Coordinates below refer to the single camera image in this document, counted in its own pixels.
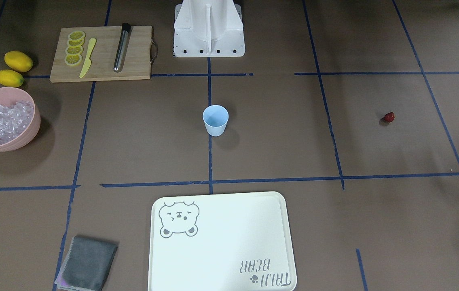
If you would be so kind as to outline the pile of clear ice cubes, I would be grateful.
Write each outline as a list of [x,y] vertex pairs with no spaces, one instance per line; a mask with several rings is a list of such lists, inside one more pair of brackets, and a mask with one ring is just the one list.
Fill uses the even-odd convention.
[[0,145],[21,135],[34,118],[31,101],[17,101],[14,105],[0,105]]

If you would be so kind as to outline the light blue plastic cup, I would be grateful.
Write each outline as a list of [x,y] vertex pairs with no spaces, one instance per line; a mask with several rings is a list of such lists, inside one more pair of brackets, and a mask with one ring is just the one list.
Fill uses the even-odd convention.
[[202,120],[206,131],[213,137],[222,135],[229,120],[229,114],[225,107],[221,105],[211,105],[202,113]]

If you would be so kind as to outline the cream bear tray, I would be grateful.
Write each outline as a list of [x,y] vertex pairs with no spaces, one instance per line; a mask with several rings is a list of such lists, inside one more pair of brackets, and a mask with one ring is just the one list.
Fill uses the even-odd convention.
[[275,191],[163,197],[150,220],[150,291],[293,291],[286,200]]

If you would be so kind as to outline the steel muddler black tip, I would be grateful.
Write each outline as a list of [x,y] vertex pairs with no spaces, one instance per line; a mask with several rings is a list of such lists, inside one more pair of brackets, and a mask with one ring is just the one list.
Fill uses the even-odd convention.
[[131,24],[122,23],[120,39],[118,42],[118,48],[116,51],[115,61],[113,65],[113,71],[116,73],[122,71],[130,35],[131,35]]

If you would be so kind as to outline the yellow plastic knife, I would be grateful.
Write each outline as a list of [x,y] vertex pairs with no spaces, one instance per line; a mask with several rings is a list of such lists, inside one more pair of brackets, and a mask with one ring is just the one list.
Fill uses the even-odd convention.
[[92,65],[92,60],[91,60],[91,55],[93,53],[95,44],[97,42],[96,38],[90,38],[88,45],[87,45],[87,51],[85,55],[85,60],[81,69],[81,72],[79,74],[79,78],[83,78],[85,74],[89,71],[91,65]]

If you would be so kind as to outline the wooden cutting board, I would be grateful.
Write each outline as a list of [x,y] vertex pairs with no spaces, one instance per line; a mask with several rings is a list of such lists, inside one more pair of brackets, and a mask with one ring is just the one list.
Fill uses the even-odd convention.
[[[83,61],[76,66],[65,63],[68,34],[73,31],[85,32],[82,57],[87,54],[90,38],[96,38],[91,60],[92,65],[84,77],[80,77]],[[106,27],[68,27],[60,31],[50,74],[52,83],[88,82],[113,80],[147,80],[150,79],[152,45],[152,26],[132,26],[128,39],[126,55],[120,72],[114,72],[113,66],[118,49],[122,28],[120,26]]]

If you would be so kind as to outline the grey folded cloth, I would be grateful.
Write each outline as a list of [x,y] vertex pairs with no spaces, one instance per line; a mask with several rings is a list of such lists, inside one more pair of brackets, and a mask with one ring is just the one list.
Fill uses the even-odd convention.
[[87,236],[74,236],[54,283],[65,291],[101,291],[118,245]]

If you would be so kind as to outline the pink bowl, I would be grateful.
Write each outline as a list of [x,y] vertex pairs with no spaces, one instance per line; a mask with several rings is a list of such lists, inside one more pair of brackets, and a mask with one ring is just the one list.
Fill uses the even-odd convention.
[[24,147],[31,142],[39,132],[41,124],[40,110],[37,105],[35,105],[30,94],[19,88],[0,88],[0,105],[11,106],[21,101],[27,101],[33,106],[33,110],[28,114],[28,116],[30,116],[30,121],[27,125],[22,127],[20,134],[13,138],[13,140],[0,144],[0,152],[13,151]]

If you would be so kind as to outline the upper yellow lemon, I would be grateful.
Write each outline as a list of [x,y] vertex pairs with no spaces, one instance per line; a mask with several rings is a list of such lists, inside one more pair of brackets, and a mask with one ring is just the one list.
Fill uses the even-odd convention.
[[5,53],[4,62],[17,72],[24,73],[33,68],[33,60],[21,51],[9,51]]

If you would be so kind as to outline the yellow lemon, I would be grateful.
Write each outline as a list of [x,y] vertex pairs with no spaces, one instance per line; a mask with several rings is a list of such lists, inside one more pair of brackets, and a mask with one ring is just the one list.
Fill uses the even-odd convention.
[[24,73],[33,68],[33,60],[21,51],[9,51],[5,53],[4,62],[17,72]]
[[0,84],[11,88],[19,88],[24,84],[24,77],[14,70],[0,70]]

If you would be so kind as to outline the lower yellow lemon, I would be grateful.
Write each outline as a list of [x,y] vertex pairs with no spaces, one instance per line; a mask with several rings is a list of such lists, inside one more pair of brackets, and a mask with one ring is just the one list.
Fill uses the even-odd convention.
[[19,88],[24,84],[24,77],[14,70],[0,70],[0,84],[11,88]]

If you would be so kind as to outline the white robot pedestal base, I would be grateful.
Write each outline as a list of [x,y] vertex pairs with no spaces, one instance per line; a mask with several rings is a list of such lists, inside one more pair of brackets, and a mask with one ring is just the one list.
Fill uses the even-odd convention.
[[241,6],[233,0],[184,0],[175,6],[173,56],[242,57]]

